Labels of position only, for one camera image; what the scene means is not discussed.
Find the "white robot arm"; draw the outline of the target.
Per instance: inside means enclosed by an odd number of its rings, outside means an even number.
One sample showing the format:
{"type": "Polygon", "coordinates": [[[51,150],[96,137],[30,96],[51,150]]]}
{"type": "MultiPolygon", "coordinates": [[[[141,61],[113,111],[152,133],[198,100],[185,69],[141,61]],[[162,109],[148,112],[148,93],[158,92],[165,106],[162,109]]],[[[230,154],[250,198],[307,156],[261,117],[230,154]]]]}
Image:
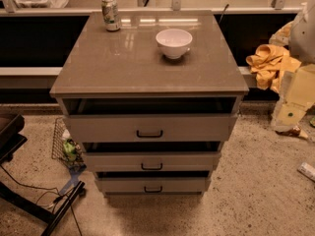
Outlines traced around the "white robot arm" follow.
{"type": "Polygon", "coordinates": [[[284,73],[272,119],[277,133],[296,128],[315,102],[315,0],[304,3],[293,20],[288,47],[301,65],[295,72],[284,73]]]}

